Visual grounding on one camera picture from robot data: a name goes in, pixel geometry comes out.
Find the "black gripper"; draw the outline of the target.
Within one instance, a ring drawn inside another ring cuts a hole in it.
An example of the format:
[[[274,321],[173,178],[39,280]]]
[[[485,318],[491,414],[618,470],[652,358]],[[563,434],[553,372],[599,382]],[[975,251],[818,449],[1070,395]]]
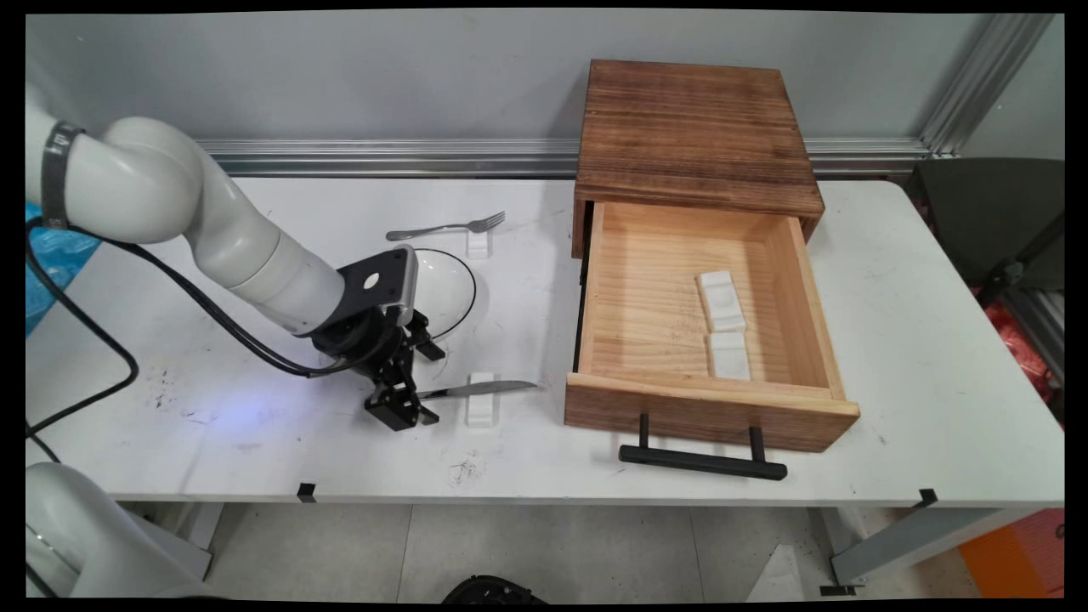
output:
[[[434,363],[443,360],[446,352],[433,341],[424,314],[413,309],[406,314],[408,325],[401,326],[381,309],[367,309],[310,334],[320,353],[351,364],[351,371],[374,382],[364,399],[364,413],[393,431],[440,421],[438,414],[424,407],[418,395],[412,357],[416,351]]]

